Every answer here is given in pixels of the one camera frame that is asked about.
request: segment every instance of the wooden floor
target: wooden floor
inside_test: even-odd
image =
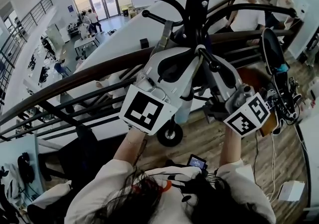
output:
[[[290,76],[299,82],[299,91],[305,95],[309,81],[315,76],[318,67],[310,70],[306,65],[301,65],[287,55],[287,61],[291,66]],[[263,64],[254,65],[264,70]],[[147,146],[141,155],[137,166],[142,170],[163,167],[167,159],[175,163],[186,164],[190,154],[195,154],[207,160],[208,170],[213,172],[218,168],[219,154],[223,144],[225,126],[214,122],[207,124],[202,111],[192,113],[190,120],[183,126],[184,137],[182,142],[173,148],[162,146],[155,136],[149,137]],[[275,185],[273,198],[276,198],[281,185],[285,181],[297,180],[306,184],[302,198],[299,202],[288,203],[274,200],[274,208],[277,223],[293,224],[298,221],[307,206],[307,170],[302,146],[296,134],[294,126],[286,126],[282,133],[274,136],[276,160],[275,160]],[[256,182],[265,192],[273,192],[271,174],[273,144],[271,136],[262,138],[258,136],[259,155],[256,162]],[[242,140],[242,159],[253,166],[256,156],[255,134]]]

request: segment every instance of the black wheel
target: black wheel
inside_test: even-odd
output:
[[[183,129],[178,124],[175,124],[174,131],[171,135],[168,133],[170,127],[171,124],[169,121],[157,132],[159,142],[166,147],[174,147],[183,139]]]

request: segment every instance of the white cable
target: white cable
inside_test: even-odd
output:
[[[274,142],[274,135],[273,133],[271,133],[271,139],[273,142],[273,158],[272,158],[272,163],[271,163],[271,176],[272,176],[272,180],[273,180],[273,192],[269,193],[266,195],[266,197],[268,197],[269,195],[271,195],[269,201],[271,201],[271,199],[274,196],[274,193],[276,191],[276,184],[275,184],[275,160],[276,160],[276,150],[275,150],[275,142]]]

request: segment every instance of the glass door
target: glass door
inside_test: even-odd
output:
[[[119,9],[116,0],[105,0],[105,4],[109,18],[119,15]]]
[[[102,0],[91,0],[91,1],[92,1],[92,5],[94,7],[94,10],[99,17],[99,20],[106,19],[107,15],[106,15]]]

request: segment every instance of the small screen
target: small screen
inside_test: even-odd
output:
[[[204,168],[205,162],[198,160],[197,158],[192,157],[190,162],[189,162],[190,166],[196,166],[199,167],[201,169]]]

